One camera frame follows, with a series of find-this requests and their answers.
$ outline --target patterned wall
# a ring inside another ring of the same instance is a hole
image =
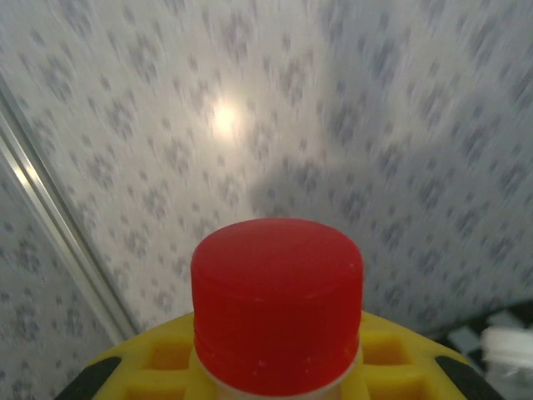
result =
[[[52,398],[111,342],[0,171],[0,398]]]
[[[1,4],[2,74],[144,328],[265,215],[349,234],[411,328],[531,293],[531,0]]]

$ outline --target metal trim strip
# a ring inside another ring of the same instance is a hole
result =
[[[69,211],[72,205],[39,149],[29,123],[0,76],[0,155],[113,344],[119,344],[139,330],[107,278],[95,247]]]

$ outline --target yellow plastic grid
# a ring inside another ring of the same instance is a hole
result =
[[[193,314],[101,354],[122,362],[94,400],[216,400],[192,348]],[[436,356],[461,355],[412,331],[363,313],[359,365],[342,384],[342,400],[464,400]]]

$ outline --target black rubber edge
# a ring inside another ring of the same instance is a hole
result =
[[[435,361],[465,396],[466,400],[505,400],[469,365],[447,356],[435,357]]]
[[[120,357],[110,357],[86,367],[55,400],[91,400],[120,362]]]

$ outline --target red bottle cap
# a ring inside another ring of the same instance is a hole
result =
[[[214,232],[191,265],[203,366],[262,396],[334,382],[359,348],[362,267],[350,238],[316,222],[266,218]]]

